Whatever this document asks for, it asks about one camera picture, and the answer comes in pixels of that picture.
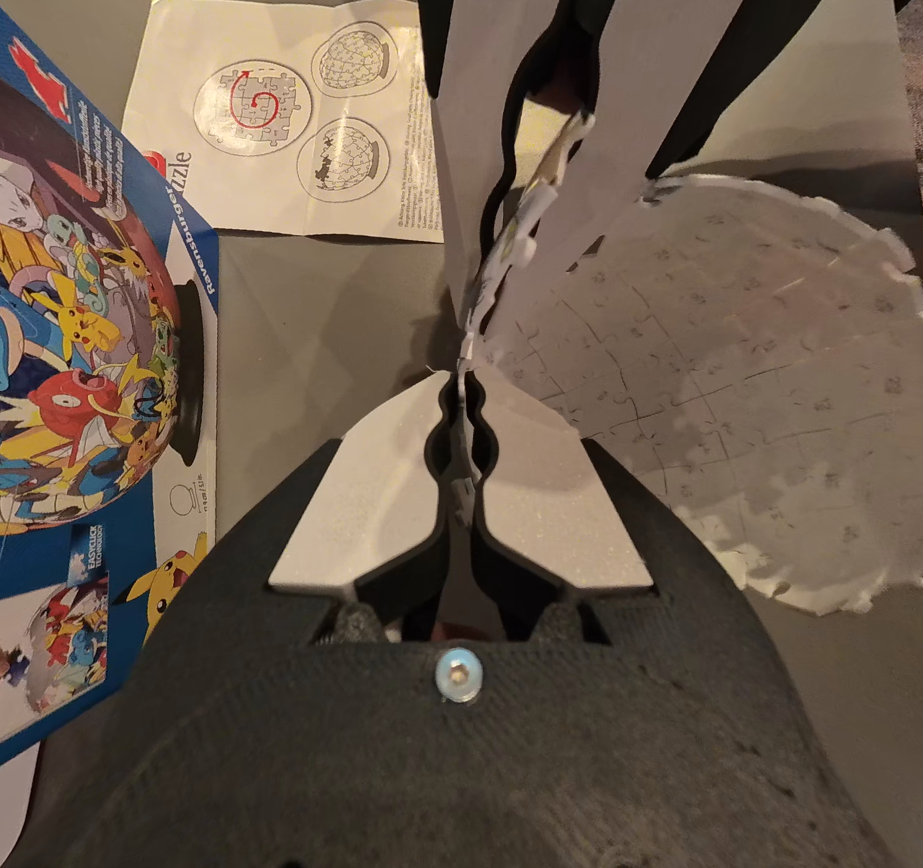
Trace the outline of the white instruction leaflet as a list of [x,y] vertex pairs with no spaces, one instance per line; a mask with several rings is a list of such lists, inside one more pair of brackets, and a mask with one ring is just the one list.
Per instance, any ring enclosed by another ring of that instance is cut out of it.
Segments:
[[443,241],[411,1],[152,0],[123,132],[214,228]]

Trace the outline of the partly built puzzle ball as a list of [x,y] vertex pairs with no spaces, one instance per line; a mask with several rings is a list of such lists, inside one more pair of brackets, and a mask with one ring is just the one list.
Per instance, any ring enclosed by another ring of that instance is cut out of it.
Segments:
[[738,586],[816,615],[921,588],[921,279],[833,201],[653,184],[499,339],[493,366],[601,444]]

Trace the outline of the colourful puzzle piece chunk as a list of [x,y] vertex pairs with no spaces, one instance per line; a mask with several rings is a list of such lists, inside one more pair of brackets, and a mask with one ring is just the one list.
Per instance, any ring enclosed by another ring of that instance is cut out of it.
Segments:
[[571,150],[593,129],[594,123],[594,114],[585,110],[567,119],[484,259],[469,294],[457,365],[458,380],[474,367],[477,344],[484,339],[485,327],[509,271],[524,268],[536,253],[537,226],[559,195]]

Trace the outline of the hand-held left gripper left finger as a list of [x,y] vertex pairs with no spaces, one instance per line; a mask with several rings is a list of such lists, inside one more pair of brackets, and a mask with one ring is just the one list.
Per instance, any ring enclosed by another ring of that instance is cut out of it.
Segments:
[[363,603],[402,639],[429,639],[449,572],[457,378],[430,374],[354,424],[294,528],[269,585]]

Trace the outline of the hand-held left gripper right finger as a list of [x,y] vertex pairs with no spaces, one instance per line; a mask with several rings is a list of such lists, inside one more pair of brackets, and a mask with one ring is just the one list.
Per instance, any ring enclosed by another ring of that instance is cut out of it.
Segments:
[[498,370],[465,372],[465,460],[471,569],[507,638],[560,602],[652,591],[579,433]]

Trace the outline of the blue puzzle box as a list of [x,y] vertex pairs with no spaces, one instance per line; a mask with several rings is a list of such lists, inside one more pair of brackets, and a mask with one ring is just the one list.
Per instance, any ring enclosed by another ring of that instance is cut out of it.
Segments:
[[1,761],[114,692],[215,542],[218,236],[1,14]]

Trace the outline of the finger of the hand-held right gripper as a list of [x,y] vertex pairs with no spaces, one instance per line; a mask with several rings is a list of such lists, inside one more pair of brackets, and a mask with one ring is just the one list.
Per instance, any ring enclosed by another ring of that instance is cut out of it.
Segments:
[[536,272],[564,272],[645,192],[646,171],[743,0],[615,0],[595,123],[542,217]]
[[446,277],[470,359],[500,359],[510,350],[519,320],[554,288],[578,260],[575,187],[552,184],[539,201],[563,195],[557,209],[540,213],[544,229],[531,238],[522,219],[525,259],[518,252],[499,263],[492,317],[467,328],[486,282],[484,262],[495,244],[502,202],[516,174],[515,137],[523,101],[534,79],[551,72],[562,53],[572,0],[431,0],[431,109]]

